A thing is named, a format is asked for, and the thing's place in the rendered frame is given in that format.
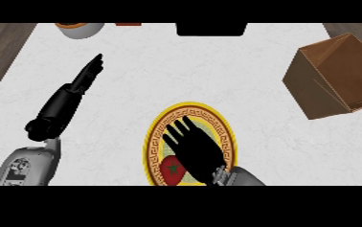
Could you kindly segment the red tomato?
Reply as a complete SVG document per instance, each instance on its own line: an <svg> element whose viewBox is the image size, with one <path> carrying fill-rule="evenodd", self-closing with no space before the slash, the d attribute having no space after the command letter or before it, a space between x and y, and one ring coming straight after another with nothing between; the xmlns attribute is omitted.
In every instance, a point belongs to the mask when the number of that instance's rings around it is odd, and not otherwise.
<svg viewBox="0 0 362 227"><path fill-rule="evenodd" d="M168 155L159 165L161 175L168 186L177 186L186 173L186 169L176 155Z"/></svg>

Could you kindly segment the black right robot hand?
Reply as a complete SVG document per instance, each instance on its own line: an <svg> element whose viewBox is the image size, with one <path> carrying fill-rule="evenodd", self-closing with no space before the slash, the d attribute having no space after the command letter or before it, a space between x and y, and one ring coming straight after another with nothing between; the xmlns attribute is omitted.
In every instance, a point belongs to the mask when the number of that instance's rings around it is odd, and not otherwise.
<svg viewBox="0 0 362 227"><path fill-rule="evenodd" d="M170 135L162 140L176 153L177 159L192 175L204 184L214 184L217 170L226 166L221 149L205 131L186 116L174 125L167 125Z"/></svg>

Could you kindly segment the brown cardboard box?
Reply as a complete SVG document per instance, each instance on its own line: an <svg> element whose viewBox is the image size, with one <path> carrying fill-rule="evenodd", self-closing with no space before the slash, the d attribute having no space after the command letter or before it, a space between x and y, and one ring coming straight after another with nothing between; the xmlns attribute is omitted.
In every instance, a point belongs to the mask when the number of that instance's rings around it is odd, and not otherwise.
<svg viewBox="0 0 362 227"><path fill-rule="evenodd" d="M310 120L362 109L362 41L341 34L297 50L282 83Z"/></svg>

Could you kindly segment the grey bowl with orange rim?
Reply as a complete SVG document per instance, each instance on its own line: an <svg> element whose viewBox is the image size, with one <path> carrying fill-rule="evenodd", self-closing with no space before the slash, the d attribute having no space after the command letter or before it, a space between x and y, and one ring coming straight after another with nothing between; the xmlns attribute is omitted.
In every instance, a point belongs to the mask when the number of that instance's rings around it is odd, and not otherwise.
<svg viewBox="0 0 362 227"><path fill-rule="evenodd" d="M72 39L86 39L93 37L102 30L103 23L77 23L77 24L63 24L56 23L59 31L63 35Z"/></svg>

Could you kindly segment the yellow patterned plate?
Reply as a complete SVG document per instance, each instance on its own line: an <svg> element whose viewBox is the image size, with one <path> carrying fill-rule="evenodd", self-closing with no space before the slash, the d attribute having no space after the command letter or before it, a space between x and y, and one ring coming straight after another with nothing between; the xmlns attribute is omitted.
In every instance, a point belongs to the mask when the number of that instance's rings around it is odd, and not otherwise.
<svg viewBox="0 0 362 227"><path fill-rule="evenodd" d="M232 170L238 165L236 139L230 125L220 113L199 102L180 102L159 113L148 129L143 145L143 165L148 182L154 186L167 186L159 165L162 159L168 155L174 155L174 152L162 140L162 134L170 135L167 125L173 125L174 121L182 121L183 116L189 118L217 143L223 153L226 170ZM202 186L202 183L186 172L177 186Z"/></svg>

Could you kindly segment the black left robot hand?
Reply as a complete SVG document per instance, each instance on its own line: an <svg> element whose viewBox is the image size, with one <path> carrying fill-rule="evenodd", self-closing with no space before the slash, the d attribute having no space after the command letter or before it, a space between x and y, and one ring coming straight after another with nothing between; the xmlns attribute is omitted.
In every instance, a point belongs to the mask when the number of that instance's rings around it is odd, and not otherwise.
<svg viewBox="0 0 362 227"><path fill-rule="evenodd" d="M78 109L83 95L103 70L102 64L102 55L97 55L83 67L74 81L65 83L52 94L37 118L25 126L29 140L43 142L55 139L63 132Z"/></svg>

